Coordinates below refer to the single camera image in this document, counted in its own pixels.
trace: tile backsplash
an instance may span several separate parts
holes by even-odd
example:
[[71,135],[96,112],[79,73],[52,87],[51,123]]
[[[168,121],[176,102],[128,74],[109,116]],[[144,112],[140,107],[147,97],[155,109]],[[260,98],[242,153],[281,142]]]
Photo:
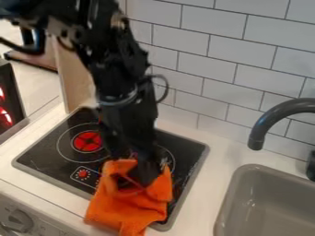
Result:
[[[315,98],[315,1],[120,2],[152,72],[169,80],[164,119],[246,143],[276,104]],[[275,125],[264,148],[305,160],[314,145],[315,114],[299,114]]]

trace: white countertop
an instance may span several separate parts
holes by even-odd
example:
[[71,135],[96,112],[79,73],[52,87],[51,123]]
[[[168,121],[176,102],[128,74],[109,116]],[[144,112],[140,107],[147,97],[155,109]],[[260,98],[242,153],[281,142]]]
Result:
[[[72,217],[67,217],[64,220],[68,224],[76,226],[77,229],[88,233],[90,227],[82,222],[88,207],[86,199],[66,192],[11,166],[13,158],[35,143],[65,117],[64,107],[60,104],[42,116],[37,122],[29,125],[5,142],[0,147],[0,178],[40,197],[41,201],[37,202],[36,207],[42,211],[49,211],[52,217],[61,217],[58,215],[60,212],[53,211],[52,205],[47,205],[47,202],[59,206],[67,214],[69,212],[73,213],[71,214]],[[268,151],[254,152],[241,143],[166,121],[158,120],[157,127],[204,142],[211,148],[211,151],[173,228],[167,232],[148,229],[146,235],[212,236],[216,216],[228,188],[231,175],[235,169],[244,164],[258,163],[305,178],[305,162],[300,160]]]

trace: red circle marking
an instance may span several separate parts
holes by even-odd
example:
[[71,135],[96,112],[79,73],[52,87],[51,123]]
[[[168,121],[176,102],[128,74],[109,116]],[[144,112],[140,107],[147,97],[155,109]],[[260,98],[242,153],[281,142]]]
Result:
[[93,152],[102,148],[100,134],[98,132],[86,131],[74,139],[74,147],[78,151]]
[[88,177],[88,172],[87,172],[86,170],[82,170],[82,171],[80,171],[80,172],[78,173],[78,176],[79,176],[80,178],[86,178],[86,177]]

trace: stove control panel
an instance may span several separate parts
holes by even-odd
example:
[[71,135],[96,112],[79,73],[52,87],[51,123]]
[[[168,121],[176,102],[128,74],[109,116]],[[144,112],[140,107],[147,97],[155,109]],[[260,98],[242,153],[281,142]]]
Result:
[[99,184],[99,177],[100,174],[97,171],[93,171],[84,166],[78,167],[70,176],[72,180],[94,189],[96,189]]

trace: stove knob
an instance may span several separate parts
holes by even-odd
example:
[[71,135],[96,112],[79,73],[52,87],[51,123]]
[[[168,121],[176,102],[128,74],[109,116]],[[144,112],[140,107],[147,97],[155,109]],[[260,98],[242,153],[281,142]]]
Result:
[[80,172],[78,173],[78,176],[79,176],[80,178],[87,178],[87,177],[88,177],[88,171],[82,170],[82,171],[80,171]]

